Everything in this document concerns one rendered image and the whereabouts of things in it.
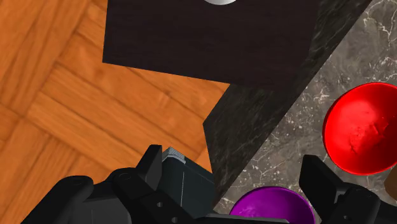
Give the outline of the purple bowl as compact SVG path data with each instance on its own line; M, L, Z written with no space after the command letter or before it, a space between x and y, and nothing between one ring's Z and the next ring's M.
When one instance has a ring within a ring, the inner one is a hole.
M230 215L277 218L291 224L316 224L309 203L296 192L280 186L263 186L244 194Z

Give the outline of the red bowl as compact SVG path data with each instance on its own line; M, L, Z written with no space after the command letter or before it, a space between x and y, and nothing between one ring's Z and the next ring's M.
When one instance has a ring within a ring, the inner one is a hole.
M372 82L342 94L323 122L323 144L343 171L372 175L397 164L397 86Z

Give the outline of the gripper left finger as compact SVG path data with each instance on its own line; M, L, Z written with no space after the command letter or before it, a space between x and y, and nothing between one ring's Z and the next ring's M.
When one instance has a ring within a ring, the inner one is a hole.
M113 172L110 187L137 224L194 224L194 219L157 189L162 175L162 147L152 144L135 168ZM58 181L21 224L66 224L73 209L93 192L88 176Z

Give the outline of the brown object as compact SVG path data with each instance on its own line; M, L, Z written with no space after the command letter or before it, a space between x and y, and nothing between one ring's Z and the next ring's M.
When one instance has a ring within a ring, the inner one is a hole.
M395 165L384 181L385 191L397 201L397 165Z

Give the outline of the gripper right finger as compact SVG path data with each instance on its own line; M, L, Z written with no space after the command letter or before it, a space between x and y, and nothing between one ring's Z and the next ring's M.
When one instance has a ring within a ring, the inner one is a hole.
M299 186L321 224L397 224L397 206L361 185L342 181L315 155L303 156Z

